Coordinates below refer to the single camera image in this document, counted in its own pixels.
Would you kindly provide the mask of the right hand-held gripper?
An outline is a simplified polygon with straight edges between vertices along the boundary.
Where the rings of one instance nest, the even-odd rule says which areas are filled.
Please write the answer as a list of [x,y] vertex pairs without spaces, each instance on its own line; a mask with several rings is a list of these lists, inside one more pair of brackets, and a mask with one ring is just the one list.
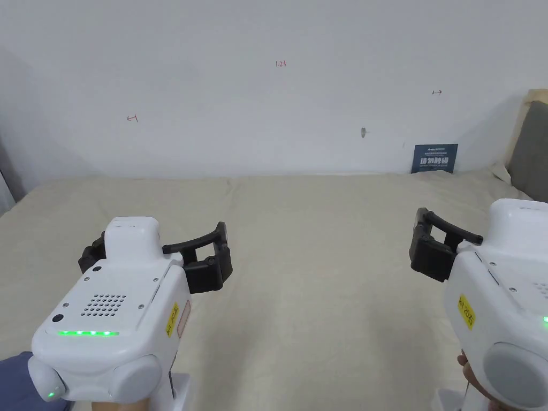
[[547,204],[496,200],[482,236],[418,208],[409,258],[447,281],[447,317],[479,385],[512,408],[546,410]]

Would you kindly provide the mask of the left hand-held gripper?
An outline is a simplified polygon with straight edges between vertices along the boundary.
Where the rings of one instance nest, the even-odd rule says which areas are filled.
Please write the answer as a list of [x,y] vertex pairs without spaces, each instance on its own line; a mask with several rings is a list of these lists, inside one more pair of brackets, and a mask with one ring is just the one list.
[[[214,254],[198,260],[208,245]],[[221,290],[233,272],[226,224],[161,246],[156,219],[117,217],[78,266],[81,278],[33,335],[28,370],[41,398],[188,410],[190,377],[172,366],[191,294]]]

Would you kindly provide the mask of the person's right hand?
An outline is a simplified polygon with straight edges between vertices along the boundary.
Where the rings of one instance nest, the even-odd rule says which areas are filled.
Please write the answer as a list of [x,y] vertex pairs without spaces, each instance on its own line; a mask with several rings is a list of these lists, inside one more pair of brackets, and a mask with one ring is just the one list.
[[465,355],[465,352],[461,350],[461,353],[457,357],[458,364],[462,367],[462,373],[466,381],[474,387],[483,397],[491,399],[491,395],[480,385],[474,372],[471,369],[471,366],[468,362],[468,359]]

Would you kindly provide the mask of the person's left hand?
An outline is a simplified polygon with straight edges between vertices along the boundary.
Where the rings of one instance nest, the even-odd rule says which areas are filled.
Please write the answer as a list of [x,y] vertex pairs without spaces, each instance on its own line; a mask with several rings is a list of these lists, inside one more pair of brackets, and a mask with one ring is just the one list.
[[118,404],[113,402],[92,402],[92,411],[148,411],[150,399],[141,399],[132,404]]

